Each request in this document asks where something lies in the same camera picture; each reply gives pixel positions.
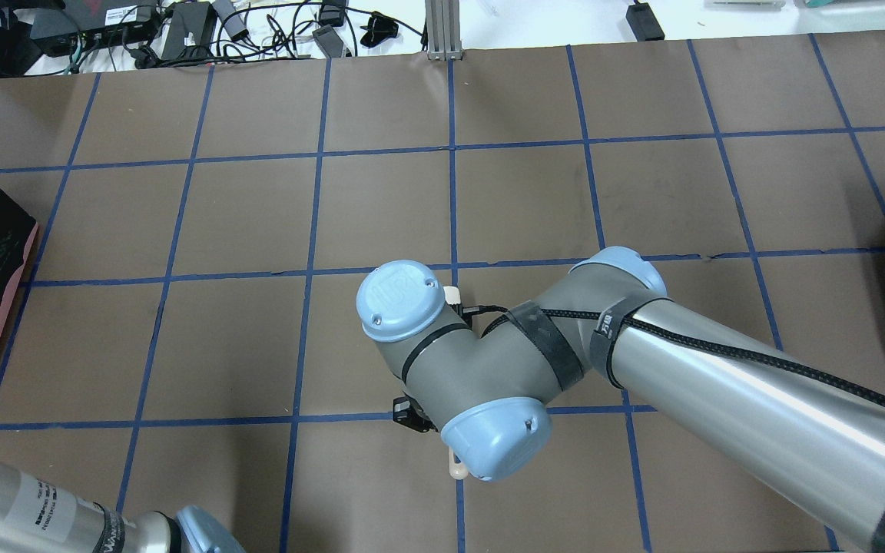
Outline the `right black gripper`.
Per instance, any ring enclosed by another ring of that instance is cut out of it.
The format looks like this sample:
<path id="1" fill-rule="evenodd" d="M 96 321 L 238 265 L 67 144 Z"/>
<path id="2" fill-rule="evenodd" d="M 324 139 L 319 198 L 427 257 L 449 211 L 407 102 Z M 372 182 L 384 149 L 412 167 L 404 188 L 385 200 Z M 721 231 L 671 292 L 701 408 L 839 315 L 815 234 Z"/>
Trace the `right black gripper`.
<path id="1" fill-rule="evenodd" d="M 435 432 L 436 425 L 423 412 L 422 407 L 414 398 L 402 395 L 393 399 L 391 405 L 391 420 L 419 433 Z"/>

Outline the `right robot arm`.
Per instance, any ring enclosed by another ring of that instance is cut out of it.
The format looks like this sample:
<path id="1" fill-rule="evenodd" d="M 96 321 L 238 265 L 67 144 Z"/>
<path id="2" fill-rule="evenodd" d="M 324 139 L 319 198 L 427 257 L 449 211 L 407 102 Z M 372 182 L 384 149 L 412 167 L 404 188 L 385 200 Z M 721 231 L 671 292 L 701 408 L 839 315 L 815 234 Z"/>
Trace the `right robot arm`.
<path id="1" fill-rule="evenodd" d="M 577 263 L 484 336 L 416 261 L 369 273 L 356 310 L 403 386 L 396 421 L 438 431 L 471 476 L 498 481 L 530 462 L 550 438 L 548 403 L 597 373 L 857 547 L 885 552 L 885 395 L 675 303 L 632 249 Z"/>

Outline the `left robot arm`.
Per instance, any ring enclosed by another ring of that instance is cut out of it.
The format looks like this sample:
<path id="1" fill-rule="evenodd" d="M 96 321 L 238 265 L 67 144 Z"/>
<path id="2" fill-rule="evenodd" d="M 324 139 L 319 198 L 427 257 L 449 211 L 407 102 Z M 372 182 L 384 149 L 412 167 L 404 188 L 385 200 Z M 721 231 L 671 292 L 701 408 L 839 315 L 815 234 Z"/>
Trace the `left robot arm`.
<path id="1" fill-rule="evenodd" d="M 243 552 L 210 512 L 124 517 L 0 462 L 0 552 Z"/>

